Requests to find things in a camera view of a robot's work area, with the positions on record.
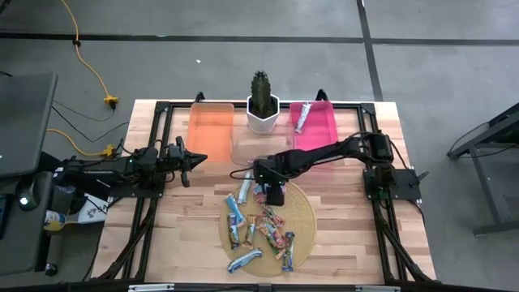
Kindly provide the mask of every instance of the wooden table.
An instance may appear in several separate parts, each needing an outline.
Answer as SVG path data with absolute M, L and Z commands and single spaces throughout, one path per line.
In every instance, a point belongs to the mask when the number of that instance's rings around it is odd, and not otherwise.
M 156 100 L 135 101 L 126 148 L 147 146 L 155 103 Z M 379 128 L 391 137 L 407 160 L 397 105 L 375 102 L 375 109 Z M 174 111 L 170 142 L 177 135 L 187 140 L 189 113 L 189 109 Z M 271 135 L 256 135 L 248 128 L 245 110 L 236 109 L 232 138 L 234 162 L 240 163 L 255 154 L 274 154 L 290 148 L 292 129 L 288 116 L 288 110 L 283 110 Z M 336 110 L 335 119 L 339 140 L 358 131 L 358 119 L 353 111 Z M 394 165 L 402 168 L 397 159 Z M 189 174 L 191 187 L 182 187 L 180 179 L 166 185 L 165 195 L 159 200 L 146 282 L 383 283 L 373 212 L 362 184 L 364 165 L 354 159 L 318 165 L 291 180 L 306 192 L 317 217 L 315 245 L 300 268 L 294 273 L 271 278 L 252 276 L 243 271 L 228 274 L 229 258 L 221 248 L 218 217 L 225 195 L 241 183 L 230 178 L 229 172 L 240 168 L 243 167 L 233 162 L 204 162 Z M 93 277 L 103 273 L 126 245 L 134 208 L 135 199 L 128 198 L 109 210 Z M 406 201 L 395 201 L 395 212 L 403 246 L 424 273 L 435 278 L 420 213 Z M 137 247 L 135 253 L 134 270 L 138 266 L 139 249 Z M 388 252 L 393 275 L 397 275 L 392 248 Z

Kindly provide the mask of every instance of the cactus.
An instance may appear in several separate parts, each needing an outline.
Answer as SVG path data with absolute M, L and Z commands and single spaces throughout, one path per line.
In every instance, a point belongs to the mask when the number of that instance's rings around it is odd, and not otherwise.
M 252 79 L 251 112 L 258 118 L 268 118 L 276 113 L 270 98 L 270 83 L 264 71 L 257 71 Z

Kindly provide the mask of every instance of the potted cactus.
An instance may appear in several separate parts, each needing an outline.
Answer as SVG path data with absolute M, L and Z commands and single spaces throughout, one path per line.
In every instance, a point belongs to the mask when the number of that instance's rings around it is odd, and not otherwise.
M 252 79 L 251 96 L 247 98 L 247 120 L 256 133 L 269 133 L 280 112 L 279 97 L 270 93 L 268 76 L 257 71 Z

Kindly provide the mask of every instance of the yellow power cord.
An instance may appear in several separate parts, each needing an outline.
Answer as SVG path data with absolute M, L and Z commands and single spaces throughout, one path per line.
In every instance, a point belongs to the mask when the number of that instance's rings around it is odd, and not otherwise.
M 99 82 L 101 83 L 101 86 L 103 87 L 103 89 L 105 90 L 105 98 L 103 99 L 103 101 L 110 106 L 110 108 L 112 108 L 112 110 L 115 110 L 115 104 L 117 104 L 119 102 L 119 99 L 117 97 L 114 97 L 114 96 L 111 96 L 109 93 L 108 93 L 108 89 L 106 89 L 106 86 L 105 86 L 105 82 L 103 82 L 103 79 L 101 78 L 101 76 L 99 75 L 99 73 L 97 73 L 97 71 L 94 70 L 94 68 L 92 68 L 90 65 L 88 65 L 87 62 L 85 62 L 83 60 L 83 58 L 81 58 L 81 54 L 79 53 L 79 28 L 78 28 L 78 24 L 77 22 L 75 21 L 75 17 L 74 15 L 72 14 L 72 10 L 70 9 L 70 7 L 66 4 L 65 0 L 62 0 L 62 3 L 63 5 L 65 6 L 66 10 L 68 11 L 68 14 L 71 16 L 72 18 L 72 22 L 74 23 L 74 27 L 75 27 L 75 41 L 74 41 L 74 47 L 75 47 L 75 54 L 78 56 L 78 59 L 88 68 L 90 69 L 90 71 L 95 74 L 97 76 L 97 78 L 99 79 Z
M 114 146 L 112 144 L 108 144 L 106 149 L 104 149 L 101 152 L 98 152 L 98 153 L 88 153 L 88 152 L 85 152 L 85 151 L 79 149 L 79 147 L 77 147 L 75 145 L 75 143 L 72 140 L 72 138 L 69 135 L 63 133 L 62 131 L 60 131 L 58 129 L 47 129 L 47 131 L 58 133 L 58 134 L 64 136 L 67 140 L 69 140 L 71 142 L 71 144 L 75 148 L 75 150 L 77 150 L 79 153 L 81 153 L 81 154 L 83 154 L 83 155 L 85 155 L 87 157 L 109 157 L 109 156 L 112 156 L 114 154 Z

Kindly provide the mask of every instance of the computer monitor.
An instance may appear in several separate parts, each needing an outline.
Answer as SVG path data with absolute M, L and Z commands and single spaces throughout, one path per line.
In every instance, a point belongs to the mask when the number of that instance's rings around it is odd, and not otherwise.
M 0 178 L 36 171 L 58 76 L 0 76 Z

